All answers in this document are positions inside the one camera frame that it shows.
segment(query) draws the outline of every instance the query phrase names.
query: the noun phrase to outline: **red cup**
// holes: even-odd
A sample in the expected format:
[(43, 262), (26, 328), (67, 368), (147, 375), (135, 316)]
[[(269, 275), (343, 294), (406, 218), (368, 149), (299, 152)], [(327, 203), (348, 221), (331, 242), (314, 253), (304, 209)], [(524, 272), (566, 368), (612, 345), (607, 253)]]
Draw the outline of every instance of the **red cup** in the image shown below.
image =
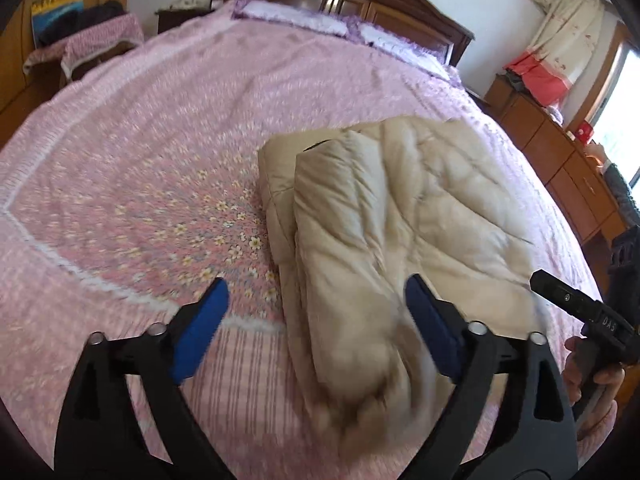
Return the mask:
[(575, 133), (575, 138), (580, 140), (580, 142), (586, 146), (591, 140), (591, 137), (593, 137), (593, 126), (591, 126), (587, 121), (582, 121)]

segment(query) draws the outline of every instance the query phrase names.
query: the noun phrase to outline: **drawer handle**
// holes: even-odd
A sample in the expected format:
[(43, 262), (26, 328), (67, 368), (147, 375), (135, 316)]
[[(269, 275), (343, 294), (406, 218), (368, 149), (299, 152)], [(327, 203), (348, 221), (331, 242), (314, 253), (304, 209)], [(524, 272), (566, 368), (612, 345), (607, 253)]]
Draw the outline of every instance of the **drawer handle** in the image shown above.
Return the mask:
[(591, 187), (591, 184), (589, 184), (587, 178), (584, 176), (582, 179), (584, 180), (585, 186), (587, 186), (589, 188), (589, 191), (591, 191), (591, 193), (595, 196), (596, 192), (593, 190), (593, 187)]

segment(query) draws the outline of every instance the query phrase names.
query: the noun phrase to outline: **beige puffer jacket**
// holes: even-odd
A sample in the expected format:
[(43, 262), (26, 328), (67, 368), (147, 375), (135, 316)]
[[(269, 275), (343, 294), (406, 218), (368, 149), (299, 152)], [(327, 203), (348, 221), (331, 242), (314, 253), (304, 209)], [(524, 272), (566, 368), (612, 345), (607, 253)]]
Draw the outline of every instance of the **beige puffer jacket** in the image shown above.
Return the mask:
[(344, 457), (423, 440), (450, 394), (404, 306), (410, 275), (495, 333), (543, 330), (526, 220), (465, 123), (275, 136), (258, 163), (296, 377)]

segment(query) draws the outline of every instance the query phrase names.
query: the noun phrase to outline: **blue gripper pad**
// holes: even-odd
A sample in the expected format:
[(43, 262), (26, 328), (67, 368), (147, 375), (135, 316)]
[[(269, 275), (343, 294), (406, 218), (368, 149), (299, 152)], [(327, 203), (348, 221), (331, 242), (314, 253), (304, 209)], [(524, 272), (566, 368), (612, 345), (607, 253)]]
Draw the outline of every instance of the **blue gripper pad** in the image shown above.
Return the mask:
[(404, 300), (439, 373), (457, 384), (466, 364), (465, 320), (452, 303), (438, 300), (418, 274), (407, 280)]
[(175, 384), (182, 384), (193, 377), (204, 357), (213, 335), (220, 326), (229, 304), (229, 291), (223, 280), (217, 280), (198, 302), (198, 313), (180, 339), (174, 344), (174, 362), (171, 377)]

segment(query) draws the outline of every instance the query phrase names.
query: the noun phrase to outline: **wooden window frame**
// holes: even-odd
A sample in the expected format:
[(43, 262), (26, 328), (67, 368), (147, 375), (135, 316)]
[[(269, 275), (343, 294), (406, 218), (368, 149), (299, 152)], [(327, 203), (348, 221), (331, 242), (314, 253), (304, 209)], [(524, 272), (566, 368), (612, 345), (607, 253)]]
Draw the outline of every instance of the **wooden window frame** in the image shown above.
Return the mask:
[(591, 121), (600, 108), (603, 99), (609, 93), (611, 83), (616, 75), (616, 67), (620, 63), (620, 58), (625, 50), (625, 43), (630, 43), (636, 47), (631, 33), (622, 22), (618, 22), (613, 33), (609, 51), (604, 59), (600, 72), (594, 81), (591, 91), (582, 103), (578, 113), (574, 116), (569, 125), (565, 128), (568, 132), (574, 132), (583, 121)]

